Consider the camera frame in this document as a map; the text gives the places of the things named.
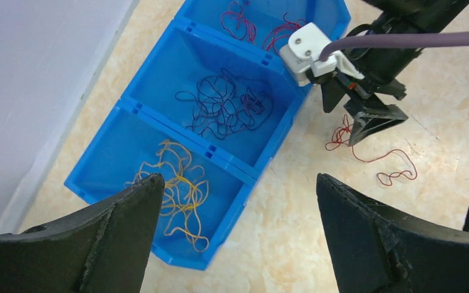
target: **red cord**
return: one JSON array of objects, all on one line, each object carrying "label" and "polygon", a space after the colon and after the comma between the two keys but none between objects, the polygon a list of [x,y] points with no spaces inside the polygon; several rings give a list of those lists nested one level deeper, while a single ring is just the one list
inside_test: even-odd
[{"label": "red cord", "polygon": [[297,31],[298,29],[300,29],[302,26],[304,26],[307,23],[303,19],[297,20],[295,23],[293,23],[291,21],[286,20],[285,18],[286,15],[287,13],[283,15],[283,20],[285,23],[273,29],[263,41],[263,49],[265,51],[269,52],[271,49],[273,49],[276,55],[278,55],[278,51],[276,50],[276,47],[275,47],[276,43],[283,38],[289,38],[293,32]]},{"label": "red cord", "polygon": [[[349,139],[343,140],[343,136],[345,134],[351,134],[351,126],[353,126],[353,124],[349,124],[349,120],[348,120],[347,115],[344,115],[343,125],[344,125],[344,127],[339,127],[335,130],[335,132],[332,135],[332,141],[325,145],[325,149],[327,151],[333,151],[333,150],[337,149],[338,147],[340,147],[341,145],[346,145],[347,147],[350,146],[348,144]],[[328,147],[329,145],[335,145],[335,147],[329,148]],[[380,181],[380,183],[382,183],[385,186],[392,186],[393,185],[393,179],[401,177],[401,176],[403,176],[403,177],[405,177],[405,178],[407,178],[411,181],[415,180],[418,177],[418,171],[416,170],[416,166],[414,165],[414,163],[409,158],[409,155],[407,153],[405,153],[405,151],[400,150],[398,148],[390,150],[385,155],[383,155],[381,157],[377,157],[373,160],[363,160],[363,159],[360,159],[359,157],[357,157],[357,155],[355,154],[355,148],[354,147],[351,147],[351,151],[352,151],[353,156],[357,160],[359,160],[360,162],[364,162],[364,163],[371,163],[371,162],[381,160],[381,159],[389,156],[390,154],[392,154],[394,152],[401,153],[407,158],[407,160],[411,163],[411,165],[413,167],[413,171],[404,170],[402,172],[393,172],[393,173],[390,173],[390,174],[386,174],[384,172],[377,173],[377,179]],[[386,177],[386,181],[384,182],[381,177]]]},{"label": "red cord", "polygon": [[[227,12],[224,12],[222,14],[222,16],[220,17],[220,23],[222,24],[222,27],[226,31],[228,31],[233,38],[241,41],[241,40],[245,39],[248,36],[247,41],[254,45],[254,39],[256,38],[256,26],[253,23],[251,23],[249,20],[247,20],[247,18],[245,18],[245,16],[244,16],[244,9],[249,4],[250,4],[250,2],[247,2],[243,6],[241,6],[237,2],[234,2],[234,1],[231,2],[229,4],[229,8],[228,8]],[[239,12],[233,10],[233,6],[237,6]],[[231,31],[230,29],[228,29],[225,26],[224,18],[226,16],[228,16],[232,20],[236,20],[236,30],[240,30],[240,25],[241,24],[243,24],[245,26],[245,34],[243,35],[243,37],[237,37],[233,31]]]}]

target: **beige table surface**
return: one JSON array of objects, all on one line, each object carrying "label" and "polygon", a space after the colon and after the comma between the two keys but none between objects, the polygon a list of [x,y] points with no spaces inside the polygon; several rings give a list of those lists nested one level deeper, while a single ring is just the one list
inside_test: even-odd
[{"label": "beige table surface", "polygon": [[[21,231],[86,206],[63,181],[182,1],[141,0]],[[359,0],[346,2],[350,28],[378,15]],[[465,30],[469,7],[446,31]],[[151,255],[142,292],[337,292],[316,202],[319,172],[417,217],[460,229],[469,204],[469,48],[427,49],[399,79],[408,88],[399,105],[410,119],[355,150],[372,158],[404,149],[420,173],[416,181],[381,187],[374,175],[404,168],[401,159],[363,164],[348,148],[326,151],[344,112],[339,106],[324,114],[321,102],[311,98],[209,269],[170,267]]]}]

